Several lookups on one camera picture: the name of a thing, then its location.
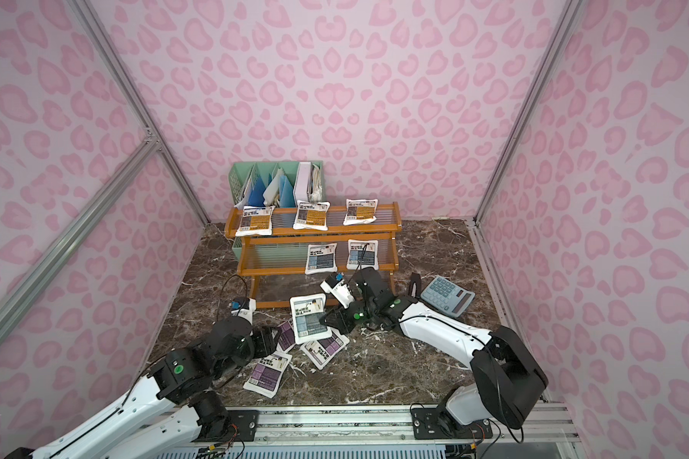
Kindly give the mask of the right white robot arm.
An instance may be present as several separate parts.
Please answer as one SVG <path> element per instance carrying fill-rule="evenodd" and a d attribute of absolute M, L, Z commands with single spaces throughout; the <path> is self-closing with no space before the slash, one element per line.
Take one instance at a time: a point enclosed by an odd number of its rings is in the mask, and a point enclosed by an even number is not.
<path fill-rule="evenodd" d="M 429 344 L 470 367 L 474 382 L 458 386 L 440 402 L 436 422 L 447 434 L 493 419 L 521 430 L 547 388 L 547 375 L 518 334 L 505 326 L 494 331 L 446 317 L 413 296 L 398 296 L 375 269 L 351 277 L 332 273 L 322 290 L 340 305 L 321 323 L 346 335 L 360 325 L 396 332 Z"/>

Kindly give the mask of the blue coffee bag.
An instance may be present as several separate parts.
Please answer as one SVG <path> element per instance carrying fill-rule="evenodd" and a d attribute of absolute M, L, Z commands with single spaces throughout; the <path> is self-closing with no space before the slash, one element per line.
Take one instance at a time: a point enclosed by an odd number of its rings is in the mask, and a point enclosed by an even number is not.
<path fill-rule="evenodd" d="M 358 269 L 379 269 L 377 240 L 348 240 L 348 261 L 346 267 L 350 271 Z"/>
<path fill-rule="evenodd" d="M 316 273 L 336 273 L 337 244 L 317 244 L 307 247 L 306 264 L 304 273 L 306 275 L 316 275 Z"/>
<path fill-rule="evenodd" d="M 321 323 L 321 319 L 325 317 L 325 302 L 325 294 L 290 298 L 296 344 L 302 345 L 332 337 L 332 330 Z"/>

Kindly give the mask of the purple coffee bag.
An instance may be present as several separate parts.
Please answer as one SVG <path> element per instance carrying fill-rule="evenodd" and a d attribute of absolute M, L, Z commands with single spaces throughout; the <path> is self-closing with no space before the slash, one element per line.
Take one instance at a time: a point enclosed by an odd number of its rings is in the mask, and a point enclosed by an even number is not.
<path fill-rule="evenodd" d="M 323 370 L 348 344 L 349 338 L 333 329 L 329 338 L 306 342 L 300 349 L 317 369 Z"/>
<path fill-rule="evenodd" d="M 273 399 L 279 391 L 283 373 L 289 367 L 291 360 L 291 355 L 279 351 L 262 358 L 243 384 L 243 388 Z"/>
<path fill-rule="evenodd" d="M 277 327 L 277 331 L 277 350 L 282 353 L 289 353 L 296 346 L 293 321 L 289 319 L 281 323 Z"/>

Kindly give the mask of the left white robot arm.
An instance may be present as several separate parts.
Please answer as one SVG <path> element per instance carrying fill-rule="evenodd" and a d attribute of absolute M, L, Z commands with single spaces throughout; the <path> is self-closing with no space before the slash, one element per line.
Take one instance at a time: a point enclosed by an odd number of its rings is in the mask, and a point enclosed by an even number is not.
<path fill-rule="evenodd" d="M 152 458 L 197 441 L 233 444 L 240 428 L 212 386 L 272 355 L 279 330 L 228 317 L 192 344 L 160 357 L 126 394 L 69 433 L 11 458 Z"/>

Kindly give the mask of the yellow coffee bag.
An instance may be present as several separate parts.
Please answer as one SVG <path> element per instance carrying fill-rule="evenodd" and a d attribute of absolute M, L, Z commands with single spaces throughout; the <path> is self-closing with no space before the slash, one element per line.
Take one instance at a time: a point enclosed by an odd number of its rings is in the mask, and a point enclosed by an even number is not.
<path fill-rule="evenodd" d="M 243 208 L 236 237 L 271 236 L 273 234 L 272 216 L 274 207 Z"/>
<path fill-rule="evenodd" d="M 377 199 L 348 199 L 346 200 L 345 226 L 367 225 L 377 220 Z"/>
<path fill-rule="evenodd" d="M 298 202 L 293 229 L 296 231 L 327 231 L 327 212 L 329 209 L 329 202 Z"/>

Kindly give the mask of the blue coffee bag front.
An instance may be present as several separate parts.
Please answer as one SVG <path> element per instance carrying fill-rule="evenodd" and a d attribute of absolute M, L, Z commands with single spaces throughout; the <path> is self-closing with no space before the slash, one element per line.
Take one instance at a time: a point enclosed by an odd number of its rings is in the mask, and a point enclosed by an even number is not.
<path fill-rule="evenodd" d="M 325 302 L 325 294 L 290 298 L 296 344 L 302 345 L 332 337 L 332 330 L 321 323 L 321 319 L 325 317 Z"/>

